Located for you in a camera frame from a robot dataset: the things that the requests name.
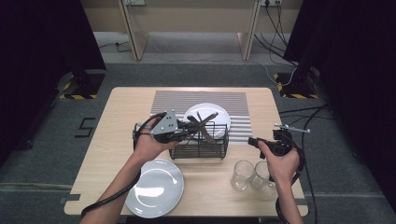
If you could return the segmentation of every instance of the white plate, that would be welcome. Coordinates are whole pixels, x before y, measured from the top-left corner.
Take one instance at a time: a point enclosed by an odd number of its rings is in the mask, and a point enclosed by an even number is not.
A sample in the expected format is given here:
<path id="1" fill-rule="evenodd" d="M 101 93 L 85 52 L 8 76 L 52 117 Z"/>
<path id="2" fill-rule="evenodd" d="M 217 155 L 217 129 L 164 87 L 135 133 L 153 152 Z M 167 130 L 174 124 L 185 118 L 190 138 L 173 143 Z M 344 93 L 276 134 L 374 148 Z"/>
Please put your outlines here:
<path id="1" fill-rule="evenodd" d="M 213 122 L 215 122 L 216 125 L 218 124 L 227 124 L 227 129 L 230 130 L 231 127 L 231 119 L 230 119 L 230 115 L 227 113 L 227 111 L 219 106 L 219 105 L 214 105 L 214 104 L 210 104 L 210 103 L 203 103 L 203 104 L 198 104 L 198 105 L 194 105 L 192 106 L 187 112 L 186 114 L 184 114 L 184 118 L 183 121 L 189 121 L 187 119 L 188 115 L 192 115 L 194 116 L 197 120 L 199 120 L 198 115 L 197 115 L 197 111 L 199 112 L 201 119 L 205 119 L 207 118 L 209 115 L 218 112 L 219 114 L 212 120 L 210 120 L 207 123 L 207 132 L 210 135 L 213 135 L 213 137 L 215 139 L 219 139 L 222 136 L 224 136 L 225 134 L 225 129 L 219 129 L 216 128 L 215 131 L 213 131 L 213 128 L 211 129 L 211 125 L 213 127 Z"/>
<path id="2" fill-rule="evenodd" d="M 160 217 L 177 205 L 183 189 L 183 175 L 177 166 L 156 159 L 142 167 L 140 179 L 129 191 L 125 203 L 139 217 Z"/>

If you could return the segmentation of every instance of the striped mat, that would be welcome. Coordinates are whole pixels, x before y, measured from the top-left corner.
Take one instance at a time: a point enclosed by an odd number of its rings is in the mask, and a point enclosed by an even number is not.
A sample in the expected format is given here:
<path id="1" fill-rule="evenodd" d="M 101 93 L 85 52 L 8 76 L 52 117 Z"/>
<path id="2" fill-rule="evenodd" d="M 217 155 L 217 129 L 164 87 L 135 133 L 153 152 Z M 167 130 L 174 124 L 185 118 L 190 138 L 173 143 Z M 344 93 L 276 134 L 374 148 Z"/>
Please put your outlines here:
<path id="1" fill-rule="evenodd" d="M 248 102 L 244 92 L 156 91 L 151 115 L 175 109 L 178 119 L 194 105 L 210 103 L 224 108 L 231 118 L 229 144 L 246 145 L 252 135 Z"/>

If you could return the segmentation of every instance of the forearm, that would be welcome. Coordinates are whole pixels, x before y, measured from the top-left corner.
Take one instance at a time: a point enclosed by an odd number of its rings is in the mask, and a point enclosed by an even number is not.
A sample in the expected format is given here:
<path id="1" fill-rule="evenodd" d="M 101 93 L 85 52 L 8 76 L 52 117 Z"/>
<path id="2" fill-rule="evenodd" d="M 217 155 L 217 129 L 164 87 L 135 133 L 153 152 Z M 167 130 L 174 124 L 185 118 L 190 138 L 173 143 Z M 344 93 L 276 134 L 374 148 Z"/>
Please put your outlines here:
<path id="1" fill-rule="evenodd" d="M 98 201 L 102 201 L 130 185 L 139 173 L 143 164 L 144 163 L 141 160 L 132 156 L 120 169 L 119 173 Z M 110 203 L 93 209 L 85 215 L 80 223 L 117 223 L 126 197 L 127 193 L 121 195 L 118 199 Z"/>
<path id="2" fill-rule="evenodd" d="M 291 184 L 276 184 L 280 209 L 285 219 L 290 223 L 303 223 L 303 219 L 294 200 Z"/>

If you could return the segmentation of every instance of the human hand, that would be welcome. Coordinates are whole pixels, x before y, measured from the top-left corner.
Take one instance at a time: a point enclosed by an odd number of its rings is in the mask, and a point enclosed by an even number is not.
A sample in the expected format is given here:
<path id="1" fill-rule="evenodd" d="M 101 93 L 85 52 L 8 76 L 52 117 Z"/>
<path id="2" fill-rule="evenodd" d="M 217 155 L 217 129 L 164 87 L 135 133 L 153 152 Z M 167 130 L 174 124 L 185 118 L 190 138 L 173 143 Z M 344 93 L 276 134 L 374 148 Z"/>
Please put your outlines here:
<path id="1" fill-rule="evenodd" d="M 275 156 L 270 148 L 263 142 L 259 141 L 259 149 L 267 158 L 268 171 L 277 185 L 290 185 L 300 160 L 297 149 L 293 148 L 283 157 Z"/>
<path id="2" fill-rule="evenodd" d="M 161 118 L 153 119 L 147 125 L 153 126 L 158 119 Z M 163 151 L 175 148 L 177 145 L 178 141 L 169 142 L 167 144 L 160 143 L 150 134 L 149 129 L 143 129 L 137 140 L 136 147 L 134 148 L 133 156 L 144 163 L 154 160 Z"/>

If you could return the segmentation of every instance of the wire basket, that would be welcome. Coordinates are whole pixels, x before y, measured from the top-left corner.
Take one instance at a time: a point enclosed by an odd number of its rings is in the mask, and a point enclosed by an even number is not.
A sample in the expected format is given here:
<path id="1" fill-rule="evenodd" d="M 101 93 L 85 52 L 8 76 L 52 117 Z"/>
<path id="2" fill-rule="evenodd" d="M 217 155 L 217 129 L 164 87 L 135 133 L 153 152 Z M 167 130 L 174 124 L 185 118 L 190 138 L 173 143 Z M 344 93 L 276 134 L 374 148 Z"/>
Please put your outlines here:
<path id="1" fill-rule="evenodd" d="M 206 124 L 207 132 L 215 139 L 216 143 L 208 143 L 201 132 L 192 139 L 182 141 L 169 154 L 174 159 L 192 158 L 221 158 L 224 159 L 228 147 L 227 124 Z"/>

